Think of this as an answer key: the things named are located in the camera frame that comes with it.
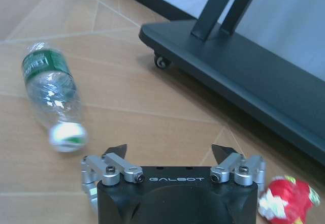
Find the monitor stand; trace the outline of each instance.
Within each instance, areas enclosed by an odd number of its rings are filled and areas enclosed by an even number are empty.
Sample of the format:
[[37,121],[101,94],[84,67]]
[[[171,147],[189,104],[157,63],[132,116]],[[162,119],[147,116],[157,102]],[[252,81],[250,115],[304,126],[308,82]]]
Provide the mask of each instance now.
[[142,26],[159,68],[173,62],[325,165],[325,82],[235,32],[251,0],[208,0],[198,20]]

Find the plastic water bottle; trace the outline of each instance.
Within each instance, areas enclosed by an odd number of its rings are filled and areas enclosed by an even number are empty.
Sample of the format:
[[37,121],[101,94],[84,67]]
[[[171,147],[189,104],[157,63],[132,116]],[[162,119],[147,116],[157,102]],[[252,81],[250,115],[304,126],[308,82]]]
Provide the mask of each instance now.
[[36,43],[22,62],[28,97],[49,142],[59,152],[72,152],[87,142],[81,105],[66,59],[45,43]]

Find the red snack wrapper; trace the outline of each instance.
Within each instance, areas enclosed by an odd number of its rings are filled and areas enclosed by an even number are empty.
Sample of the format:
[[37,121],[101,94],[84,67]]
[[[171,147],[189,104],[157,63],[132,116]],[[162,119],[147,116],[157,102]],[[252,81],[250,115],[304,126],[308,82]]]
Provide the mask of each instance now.
[[259,199],[258,211],[272,224],[304,224],[308,209],[319,204],[319,195],[308,183],[276,177]]

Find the black metal leg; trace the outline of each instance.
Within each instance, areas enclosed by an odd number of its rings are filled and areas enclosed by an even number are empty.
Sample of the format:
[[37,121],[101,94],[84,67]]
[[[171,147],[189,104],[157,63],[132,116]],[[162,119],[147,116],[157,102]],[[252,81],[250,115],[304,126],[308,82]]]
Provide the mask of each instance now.
[[208,0],[191,33],[201,40],[206,40],[228,1]]
[[251,0],[235,0],[221,25],[221,29],[232,35],[250,2]]

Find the green bottle label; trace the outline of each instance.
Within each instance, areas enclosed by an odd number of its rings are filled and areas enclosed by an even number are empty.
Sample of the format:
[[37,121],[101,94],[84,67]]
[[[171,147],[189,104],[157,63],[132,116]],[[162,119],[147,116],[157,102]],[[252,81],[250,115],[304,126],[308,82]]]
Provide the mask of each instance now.
[[71,76],[64,56],[54,50],[38,50],[27,55],[22,62],[25,84],[37,74],[46,71],[61,71]]

